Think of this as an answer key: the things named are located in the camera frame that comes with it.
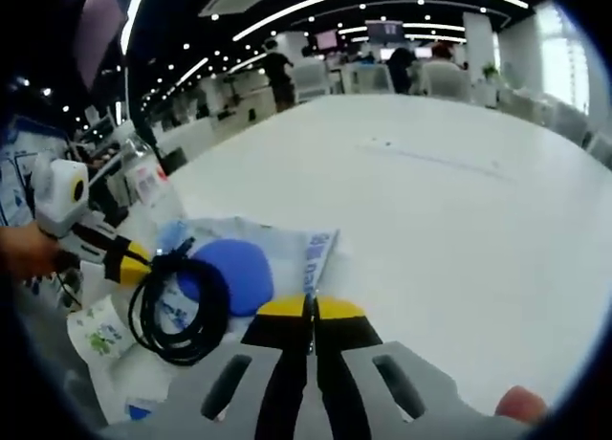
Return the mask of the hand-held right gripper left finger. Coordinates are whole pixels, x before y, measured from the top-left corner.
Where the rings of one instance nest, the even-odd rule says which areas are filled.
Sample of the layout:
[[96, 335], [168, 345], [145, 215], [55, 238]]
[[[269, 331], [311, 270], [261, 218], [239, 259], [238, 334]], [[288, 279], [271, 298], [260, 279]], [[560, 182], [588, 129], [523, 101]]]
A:
[[171, 383], [167, 398], [112, 439], [292, 439], [307, 382], [309, 298], [262, 306], [241, 341], [219, 345]]

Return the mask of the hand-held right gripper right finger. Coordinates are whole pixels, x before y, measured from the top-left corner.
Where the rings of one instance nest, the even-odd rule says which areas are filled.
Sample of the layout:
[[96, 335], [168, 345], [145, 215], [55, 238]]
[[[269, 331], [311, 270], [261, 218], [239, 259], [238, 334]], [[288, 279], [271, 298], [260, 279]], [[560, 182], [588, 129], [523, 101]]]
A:
[[444, 371], [384, 342], [362, 309], [313, 299], [316, 380], [334, 439], [521, 439], [525, 424], [463, 402]]

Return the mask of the person's left hand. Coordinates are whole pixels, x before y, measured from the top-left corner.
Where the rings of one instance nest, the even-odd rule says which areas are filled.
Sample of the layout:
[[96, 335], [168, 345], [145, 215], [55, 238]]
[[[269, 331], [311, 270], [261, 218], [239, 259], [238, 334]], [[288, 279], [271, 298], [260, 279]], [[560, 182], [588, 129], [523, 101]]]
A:
[[5, 276], [11, 286], [54, 274], [59, 254], [57, 242], [36, 222], [1, 228], [1, 276]]

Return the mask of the person's right hand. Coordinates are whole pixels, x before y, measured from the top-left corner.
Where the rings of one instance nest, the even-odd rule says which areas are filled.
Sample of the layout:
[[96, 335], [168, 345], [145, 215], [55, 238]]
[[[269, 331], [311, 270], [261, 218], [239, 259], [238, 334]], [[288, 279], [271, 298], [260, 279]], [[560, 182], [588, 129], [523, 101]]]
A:
[[537, 394], [521, 385], [515, 385], [503, 395], [494, 413], [496, 416], [536, 425], [545, 417], [547, 405]]

